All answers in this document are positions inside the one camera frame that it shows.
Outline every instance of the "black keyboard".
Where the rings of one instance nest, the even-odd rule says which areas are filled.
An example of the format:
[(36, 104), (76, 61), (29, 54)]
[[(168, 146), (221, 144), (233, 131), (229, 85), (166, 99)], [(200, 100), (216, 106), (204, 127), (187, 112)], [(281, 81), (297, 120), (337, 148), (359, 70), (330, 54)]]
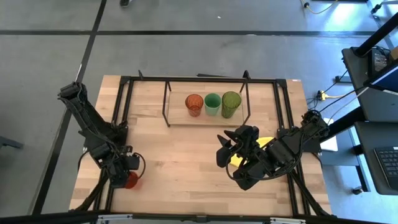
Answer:
[(398, 147), (375, 148), (374, 152), (388, 185), (398, 190)]

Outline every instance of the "concrete floor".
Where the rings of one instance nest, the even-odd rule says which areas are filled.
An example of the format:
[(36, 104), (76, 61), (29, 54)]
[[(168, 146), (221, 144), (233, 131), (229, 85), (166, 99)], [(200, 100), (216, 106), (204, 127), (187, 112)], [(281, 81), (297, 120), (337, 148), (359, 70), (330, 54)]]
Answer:
[[(29, 0), (3, 0), (0, 30), (91, 30), (100, 2), (37, 0), (32, 4)], [(314, 11), (329, 5), (310, 2)], [(393, 6), (380, 9), (377, 24), (365, 3), (341, 2), (323, 14), (313, 15), (303, 11), (299, 0), (134, 0), (127, 9), (121, 9), (117, 0), (108, 0), (99, 30), (374, 31), (397, 10)], [(29, 213), (64, 109), (57, 101), (57, 92), (74, 81), (88, 38), (0, 35), (0, 136), (25, 144), (21, 150), (0, 150), (1, 217)], [(366, 38), (97, 36), (83, 83), (95, 104), (103, 75), (137, 75), (140, 69), (144, 75), (209, 73), (240, 77), (249, 70), (252, 77), (301, 79), (305, 95), (310, 98), (346, 70), (341, 50), (358, 46)], [(398, 44), (395, 34), (391, 40)], [(386, 47), (384, 41), (379, 45)], [(336, 85), (328, 94), (341, 95), (352, 89), (351, 85)], [(347, 101), (349, 98), (329, 107), (323, 116), (330, 116)], [(328, 103), (320, 103), (317, 108)], [(357, 106), (358, 102), (352, 103), (336, 118)], [(68, 210), (83, 145), (78, 130), (72, 119), (44, 205), (45, 213)], [(348, 193), (359, 185), (354, 167), (325, 166), (323, 171), (331, 207), (338, 217), (389, 223), (398, 220), (395, 197), (381, 196), (374, 189), (361, 195)]]

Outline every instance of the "green cup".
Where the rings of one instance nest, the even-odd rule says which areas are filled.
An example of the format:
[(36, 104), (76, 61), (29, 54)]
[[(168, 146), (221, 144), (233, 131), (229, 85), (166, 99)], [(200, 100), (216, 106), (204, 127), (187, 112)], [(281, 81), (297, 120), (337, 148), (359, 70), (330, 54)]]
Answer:
[(222, 99), (223, 105), (221, 110), (221, 115), (224, 118), (230, 118), (234, 115), (236, 109), (242, 103), (242, 98), (239, 94), (234, 91), (229, 91), (224, 93)]
[(207, 94), (205, 97), (206, 114), (209, 116), (216, 116), (218, 108), (221, 105), (221, 97), (216, 93)]

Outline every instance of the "wooden tabletop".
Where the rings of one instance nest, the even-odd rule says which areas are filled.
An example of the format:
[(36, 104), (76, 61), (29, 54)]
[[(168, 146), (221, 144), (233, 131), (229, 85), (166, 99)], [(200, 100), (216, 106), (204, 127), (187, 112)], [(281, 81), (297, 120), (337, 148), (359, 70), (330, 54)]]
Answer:
[[(96, 109), (111, 121), (120, 76), (106, 75), (99, 91)], [(240, 83), (170, 82), (172, 91), (239, 91)], [(112, 212), (207, 214), (207, 215), (292, 215), (286, 176), (260, 181), (247, 191), (216, 165), (216, 151), (221, 147), (216, 135), (233, 127), (171, 126), (162, 116), (164, 82), (134, 82), (129, 108), (127, 144), (141, 153), (147, 168), (133, 189), (116, 189)], [(300, 125), (307, 105), (300, 80), (287, 80), (294, 123)], [(279, 90), (284, 121), (282, 89)], [(274, 92), (271, 84), (250, 83), (251, 117), (248, 125), (260, 130), (260, 137), (276, 136), (278, 128)], [(121, 103), (123, 111), (125, 95)], [(331, 212), (318, 160), (309, 153), (302, 156), (305, 183), (327, 212)], [(81, 162), (70, 208), (76, 208), (97, 184), (100, 170), (90, 156)], [(101, 200), (104, 208), (108, 186)], [(296, 186), (298, 207), (303, 213), (300, 191)]]

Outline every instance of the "wooden shelf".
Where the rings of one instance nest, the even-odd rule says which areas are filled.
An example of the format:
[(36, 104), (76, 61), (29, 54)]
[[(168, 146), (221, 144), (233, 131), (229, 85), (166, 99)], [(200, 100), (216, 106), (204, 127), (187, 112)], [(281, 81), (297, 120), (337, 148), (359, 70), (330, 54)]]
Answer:
[(169, 113), (167, 115), (167, 120), (169, 124), (185, 124), (185, 125), (207, 125), (207, 126), (240, 126), (243, 124), (243, 106), (242, 103), (236, 109), (234, 115), (230, 118), (224, 118), (221, 115), (221, 107), (217, 111), (216, 116), (208, 116), (206, 114), (205, 105), (201, 109), (201, 113), (197, 117), (192, 117), (188, 113), (188, 108), (185, 106), (185, 99), (191, 94), (200, 95), (203, 100), (205, 96), (209, 93), (219, 94), (220, 97), (224, 93), (217, 92), (182, 92), (182, 91), (171, 91), (169, 96)]

